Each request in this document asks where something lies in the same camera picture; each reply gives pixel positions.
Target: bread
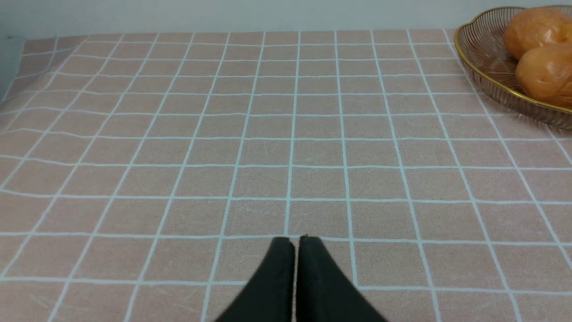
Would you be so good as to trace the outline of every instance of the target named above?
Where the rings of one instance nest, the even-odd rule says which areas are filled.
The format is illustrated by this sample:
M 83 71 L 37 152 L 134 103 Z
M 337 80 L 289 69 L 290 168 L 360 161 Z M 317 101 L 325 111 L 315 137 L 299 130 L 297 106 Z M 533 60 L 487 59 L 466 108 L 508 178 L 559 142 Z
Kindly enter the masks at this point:
M 531 49 L 572 41 L 572 17 L 553 8 L 524 9 L 508 23 L 503 40 L 520 60 Z
M 518 62 L 515 75 L 528 97 L 572 107 L 572 42 L 529 50 Z

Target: fruit basket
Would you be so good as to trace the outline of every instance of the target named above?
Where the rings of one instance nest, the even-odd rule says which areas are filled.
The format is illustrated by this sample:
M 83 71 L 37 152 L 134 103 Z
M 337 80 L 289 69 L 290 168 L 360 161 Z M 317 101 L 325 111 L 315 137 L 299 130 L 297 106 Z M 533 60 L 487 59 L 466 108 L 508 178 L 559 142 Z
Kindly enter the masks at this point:
M 572 16 L 572 6 L 550 6 Z M 493 100 L 537 121 L 572 130 L 572 109 L 527 97 L 514 72 L 517 60 L 505 49 L 508 22 L 524 7 L 498 7 L 477 15 L 455 32 L 455 47 L 469 76 Z

